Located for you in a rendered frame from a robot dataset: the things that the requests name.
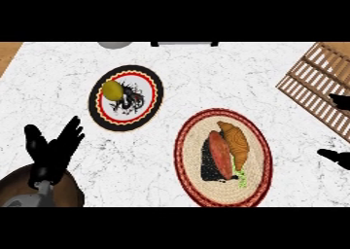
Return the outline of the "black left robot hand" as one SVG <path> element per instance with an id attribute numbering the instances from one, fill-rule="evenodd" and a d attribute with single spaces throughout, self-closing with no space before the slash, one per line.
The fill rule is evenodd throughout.
<path id="1" fill-rule="evenodd" d="M 37 184 L 49 181 L 56 185 L 68 169 L 75 149 L 84 138 L 80 118 L 74 116 L 59 136 L 50 142 L 34 124 L 25 126 L 25 149 L 32 158 L 28 186 L 37 188 Z"/>

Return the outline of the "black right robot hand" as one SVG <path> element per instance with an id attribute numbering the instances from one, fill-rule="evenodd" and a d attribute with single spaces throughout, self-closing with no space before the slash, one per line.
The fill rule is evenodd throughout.
<path id="1" fill-rule="evenodd" d="M 350 111 L 350 96 L 330 94 L 330 98 L 340 110 Z M 344 169 L 350 170 L 350 152 L 337 153 L 333 150 L 319 149 L 318 154 L 335 162 Z"/>

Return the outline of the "golden brown croissant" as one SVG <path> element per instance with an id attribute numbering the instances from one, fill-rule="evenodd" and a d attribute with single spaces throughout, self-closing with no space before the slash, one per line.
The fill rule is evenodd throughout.
<path id="1" fill-rule="evenodd" d="M 225 133 L 225 141 L 229 146 L 229 152 L 233 155 L 235 170 L 242 169 L 247 162 L 250 146 L 242 130 L 231 123 L 217 122 L 217 125 Z"/>

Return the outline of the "wooden slatted tiered shelf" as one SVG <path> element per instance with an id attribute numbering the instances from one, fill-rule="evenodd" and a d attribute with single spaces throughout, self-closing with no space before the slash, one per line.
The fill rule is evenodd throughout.
<path id="1" fill-rule="evenodd" d="M 276 88 L 350 144 L 350 112 L 328 95 L 350 96 L 350 56 L 318 42 L 285 73 Z"/>

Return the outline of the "beige woven oval placemat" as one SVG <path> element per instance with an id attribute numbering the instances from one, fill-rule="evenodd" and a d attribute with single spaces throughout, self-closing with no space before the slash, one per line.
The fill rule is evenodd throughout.
<path id="1" fill-rule="evenodd" d="M 202 147 L 210 132 L 220 131 L 217 121 L 233 124 L 245 134 L 250 152 L 236 179 L 204 181 L 201 177 Z M 257 206 L 267 194 L 273 177 L 273 157 L 260 129 L 236 112 L 213 108 L 185 122 L 174 141 L 174 169 L 182 187 L 201 206 Z"/>

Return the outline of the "dark brown round bowl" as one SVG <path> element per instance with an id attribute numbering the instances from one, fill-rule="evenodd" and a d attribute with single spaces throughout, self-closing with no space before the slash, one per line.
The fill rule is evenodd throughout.
<path id="1" fill-rule="evenodd" d="M 13 196 L 37 193 L 37 190 L 27 184 L 30 170 L 31 164 L 16 169 L 0 180 L 0 206 Z M 84 205 L 84 194 L 69 171 L 65 171 L 64 178 L 53 187 L 53 199 L 58 207 L 81 207 Z"/>

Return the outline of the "yellow green lemon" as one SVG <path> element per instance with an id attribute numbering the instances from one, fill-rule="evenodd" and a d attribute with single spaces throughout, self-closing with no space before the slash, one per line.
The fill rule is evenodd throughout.
<path id="1" fill-rule="evenodd" d="M 124 87 L 117 81 L 108 81 L 102 87 L 103 96 L 111 101 L 120 101 L 124 97 Z"/>

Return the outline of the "reddish brown sweet potato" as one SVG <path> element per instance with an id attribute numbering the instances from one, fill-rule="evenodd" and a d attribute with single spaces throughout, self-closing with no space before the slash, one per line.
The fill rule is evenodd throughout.
<path id="1" fill-rule="evenodd" d="M 219 172 L 229 180 L 232 178 L 229 147 L 223 137 L 214 130 L 210 132 L 210 151 Z"/>

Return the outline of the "black red rimmed plate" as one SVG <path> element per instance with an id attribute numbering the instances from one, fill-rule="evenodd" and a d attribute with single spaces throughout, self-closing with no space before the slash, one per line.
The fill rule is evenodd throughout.
<path id="1" fill-rule="evenodd" d="M 102 87 L 108 81 L 115 81 L 124 89 L 120 101 L 105 97 Z M 164 86 L 155 72 L 140 65 L 123 65 L 95 84 L 87 101 L 90 117 L 108 130 L 136 130 L 154 118 L 163 97 Z"/>

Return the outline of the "grey round object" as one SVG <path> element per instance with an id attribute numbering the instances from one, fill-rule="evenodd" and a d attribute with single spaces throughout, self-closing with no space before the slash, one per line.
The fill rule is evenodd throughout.
<path id="1" fill-rule="evenodd" d="M 105 49 L 111 50 L 121 49 L 132 44 L 132 42 L 98 42 L 98 43 Z"/>

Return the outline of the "pale appliance with dark legs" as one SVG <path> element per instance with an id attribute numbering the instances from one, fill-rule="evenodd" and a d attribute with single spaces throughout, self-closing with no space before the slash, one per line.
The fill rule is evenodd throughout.
<path id="1" fill-rule="evenodd" d="M 151 42 L 151 47 L 188 46 L 188 45 L 217 47 L 219 44 L 220 44 L 220 42 Z"/>

